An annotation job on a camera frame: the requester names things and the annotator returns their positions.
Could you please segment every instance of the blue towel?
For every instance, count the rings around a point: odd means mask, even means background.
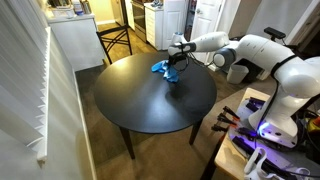
[[[176,83],[179,80],[177,70],[172,66],[168,67],[168,60],[157,62],[151,67],[151,71],[163,73],[163,78],[168,82]]]

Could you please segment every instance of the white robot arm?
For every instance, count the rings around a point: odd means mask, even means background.
[[[190,42],[181,34],[173,39],[168,48],[170,65],[182,53],[215,51],[213,61],[220,67],[226,59],[244,58],[271,72],[279,84],[277,92],[249,117],[249,123],[265,139],[290,148],[297,144],[298,130],[291,116],[320,93],[320,57],[302,60],[291,49],[255,35],[246,35],[240,41],[229,41],[224,32]]]

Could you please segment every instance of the chair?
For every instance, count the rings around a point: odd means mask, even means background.
[[[112,47],[115,44],[122,44],[122,45],[129,46],[130,54],[132,55],[128,28],[129,28],[128,25],[124,25],[124,26],[97,32],[100,43],[104,49],[104,52],[108,57],[110,64],[112,64],[112,60],[110,58],[109,51],[112,49]]]

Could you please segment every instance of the floor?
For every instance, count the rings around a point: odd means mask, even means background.
[[[116,24],[101,25],[98,28],[103,30],[114,26]],[[133,54],[156,52],[153,47],[136,37],[132,30],[129,33]],[[111,53],[113,61],[129,55],[125,48],[114,49]],[[107,66],[108,64],[76,73],[97,179],[199,179],[221,136],[221,133],[211,131],[216,115],[224,105],[236,108],[242,97],[241,93],[244,93],[244,88],[249,83],[229,84],[225,73],[209,71],[216,83],[218,97],[212,113],[204,119],[194,145],[188,144],[191,128],[163,135],[131,132],[136,155],[136,159],[131,160],[119,128],[104,118],[94,103],[94,82]],[[257,89],[263,92],[270,92],[273,87],[272,82],[257,84]],[[218,171],[213,178],[228,179],[228,176]]]

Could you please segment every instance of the black table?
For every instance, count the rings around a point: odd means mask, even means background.
[[[168,58],[167,53],[129,56],[107,67],[99,76],[94,98],[101,113],[118,125],[132,159],[129,130],[161,134],[193,125],[192,145],[202,119],[216,100],[216,86],[206,68],[189,63],[175,84],[151,67]]]

